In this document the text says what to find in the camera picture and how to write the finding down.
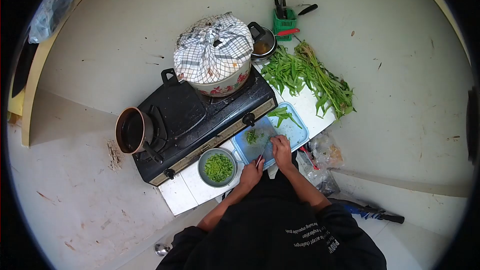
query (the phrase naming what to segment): green basket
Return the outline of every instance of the green basket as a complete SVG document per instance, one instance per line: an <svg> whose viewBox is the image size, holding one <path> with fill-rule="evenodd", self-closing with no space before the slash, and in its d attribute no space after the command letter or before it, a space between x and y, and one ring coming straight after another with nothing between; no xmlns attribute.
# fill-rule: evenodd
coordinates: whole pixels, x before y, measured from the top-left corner
<svg viewBox="0 0 480 270"><path fill-rule="evenodd" d="M294 29L297 25L297 15L292 9L286 9L286 19L279 19L277 17L277 10L273 9L273 29L279 32Z"/></svg>
<svg viewBox="0 0 480 270"><path fill-rule="evenodd" d="M297 25L297 15L295 15L292 9L290 8L286 9L286 18L287 18L286 20L279 19L277 17L277 10L273 9L273 33L274 34L278 34L279 32L291 30L295 28L295 25ZM292 35L276 36L275 38L277 41L281 41L281 42L291 41Z"/></svg>
<svg viewBox="0 0 480 270"><path fill-rule="evenodd" d="M277 30L276 28L273 29L273 34L278 34L279 32L286 31L286 29L280 29ZM292 40L292 35L286 35L286 36L276 36L275 39L280 42L285 42L285 41L291 41Z"/></svg>

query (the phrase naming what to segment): brown saucepan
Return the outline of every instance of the brown saucepan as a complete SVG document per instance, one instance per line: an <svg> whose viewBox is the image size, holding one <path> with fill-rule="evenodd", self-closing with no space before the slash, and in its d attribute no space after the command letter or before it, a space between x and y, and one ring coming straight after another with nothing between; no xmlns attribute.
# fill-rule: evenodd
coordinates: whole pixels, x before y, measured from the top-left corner
<svg viewBox="0 0 480 270"><path fill-rule="evenodd" d="M153 134L152 119L138 108L128 107L118 116L115 140L120 150L126 154L146 151L155 162L162 164L163 158L150 147Z"/></svg>

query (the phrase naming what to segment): plastic bag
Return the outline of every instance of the plastic bag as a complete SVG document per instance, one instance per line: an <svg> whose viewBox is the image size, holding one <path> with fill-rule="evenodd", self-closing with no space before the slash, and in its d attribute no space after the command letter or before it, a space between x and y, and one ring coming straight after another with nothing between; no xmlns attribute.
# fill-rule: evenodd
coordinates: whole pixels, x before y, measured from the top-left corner
<svg viewBox="0 0 480 270"><path fill-rule="evenodd" d="M314 163L319 169L340 168L344 165L340 148L335 146L326 132L314 136L310 143Z"/></svg>
<svg viewBox="0 0 480 270"><path fill-rule="evenodd" d="M50 38L71 10L74 0L43 0L30 22L28 43L40 43Z"/></svg>
<svg viewBox="0 0 480 270"><path fill-rule="evenodd" d="M302 160L302 168L304 169L305 175L309 182L314 185L315 188L323 195L328 197L332 194L340 192L340 188L333 178L330 170L327 170L326 168L315 169L307 154L299 154L297 157L300 157Z"/></svg>

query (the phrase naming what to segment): floral pot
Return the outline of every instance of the floral pot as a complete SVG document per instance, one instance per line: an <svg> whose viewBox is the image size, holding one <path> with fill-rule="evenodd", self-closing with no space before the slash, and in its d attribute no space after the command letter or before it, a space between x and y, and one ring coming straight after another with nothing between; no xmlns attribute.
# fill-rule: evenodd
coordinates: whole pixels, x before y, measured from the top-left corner
<svg viewBox="0 0 480 270"><path fill-rule="evenodd" d="M196 88L203 95L210 97L223 97L238 91L250 74L251 63L248 61L244 63L243 66L238 69L237 72L230 75L229 77L216 81L211 84L198 84L194 82L188 82L192 87Z"/></svg>

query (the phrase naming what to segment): red handle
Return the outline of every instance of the red handle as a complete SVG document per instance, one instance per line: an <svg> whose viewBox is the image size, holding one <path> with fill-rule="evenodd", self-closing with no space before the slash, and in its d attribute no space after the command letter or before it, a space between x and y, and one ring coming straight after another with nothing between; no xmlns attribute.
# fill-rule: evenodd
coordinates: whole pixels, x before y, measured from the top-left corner
<svg viewBox="0 0 480 270"><path fill-rule="evenodd" d="M257 162L255 163L255 168L258 167L258 164L260 164L260 161L264 158L263 154L259 155L257 158Z"/></svg>
<svg viewBox="0 0 480 270"><path fill-rule="evenodd" d="M300 29L298 28L293 28L293 29L288 29L284 31L278 32L276 35L277 36L286 36L286 35L291 35L292 33L300 33Z"/></svg>

